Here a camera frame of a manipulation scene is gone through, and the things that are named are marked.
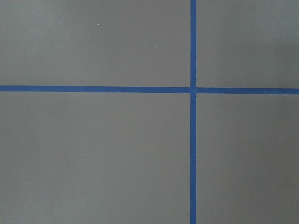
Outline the blue tape line lengthwise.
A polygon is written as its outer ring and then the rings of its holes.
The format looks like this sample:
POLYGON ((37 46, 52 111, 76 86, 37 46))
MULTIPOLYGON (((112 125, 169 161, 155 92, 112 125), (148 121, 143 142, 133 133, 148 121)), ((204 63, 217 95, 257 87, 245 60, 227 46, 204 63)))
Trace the blue tape line lengthwise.
POLYGON ((197 1, 190 1, 190 223, 197 223, 197 1))

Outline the blue tape line crosswise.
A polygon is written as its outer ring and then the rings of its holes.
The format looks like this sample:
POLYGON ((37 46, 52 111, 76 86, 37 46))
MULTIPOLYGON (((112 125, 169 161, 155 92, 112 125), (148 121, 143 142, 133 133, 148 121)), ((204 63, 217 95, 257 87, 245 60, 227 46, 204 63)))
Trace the blue tape line crosswise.
POLYGON ((42 86, 2 85, 3 92, 92 92, 92 93, 186 93, 186 94, 263 94, 298 95, 298 88, 223 87, 121 87, 121 86, 42 86))

